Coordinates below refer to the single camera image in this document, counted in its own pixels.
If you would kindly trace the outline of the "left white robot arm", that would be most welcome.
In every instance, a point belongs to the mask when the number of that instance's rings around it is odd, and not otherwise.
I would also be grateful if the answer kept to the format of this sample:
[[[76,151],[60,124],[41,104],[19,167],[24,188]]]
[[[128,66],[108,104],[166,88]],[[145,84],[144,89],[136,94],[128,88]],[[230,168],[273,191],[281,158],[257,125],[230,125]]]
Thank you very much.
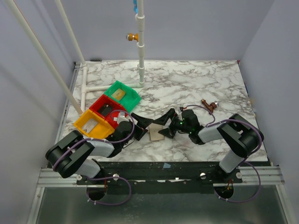
[[[78,174],[87,176],[93,184],[99,184],[104,177],[101,166],[87,157],[112,158],[118,155],[131,139],[140,140],[154,121],[135,113],[129,116],[129,120],[121,121],[115,131],[104,139],[88,138],[79,131],[72,131],[52,146],[45,158],[62,178]]]

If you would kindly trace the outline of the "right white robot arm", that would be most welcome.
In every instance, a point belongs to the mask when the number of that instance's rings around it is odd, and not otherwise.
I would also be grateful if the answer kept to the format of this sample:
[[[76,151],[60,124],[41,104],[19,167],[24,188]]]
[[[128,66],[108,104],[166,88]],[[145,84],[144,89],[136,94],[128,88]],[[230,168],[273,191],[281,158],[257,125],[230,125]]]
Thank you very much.
[[[219,168],[215,171],[215,178],[221,183],[231,179],[232,171],[259,150],[264,140],[262,132],[239,114],[203,126],[192,109],[182,108],[181,113],[178,114],[172,108],[153,123],[164,126],[168,120],[171,121],[169,126],[158,132],[167,138],[172,139],[177,132],[181,132],[188,134],[190,140],[196,145],[225,140],[230,150],[219,162]]]

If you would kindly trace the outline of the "beige card holder wallet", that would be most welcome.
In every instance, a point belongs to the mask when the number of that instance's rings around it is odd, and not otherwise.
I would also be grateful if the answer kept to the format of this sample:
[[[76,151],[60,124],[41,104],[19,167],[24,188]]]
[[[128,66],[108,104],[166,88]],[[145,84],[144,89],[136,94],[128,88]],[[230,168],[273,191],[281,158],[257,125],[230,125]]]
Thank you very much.
[[[164,136],[159,133],[159,131],[163,130],[164,126],[158,124],[150,124],[149,125],[149,135],[151,141],[159,141],[164,140]]]

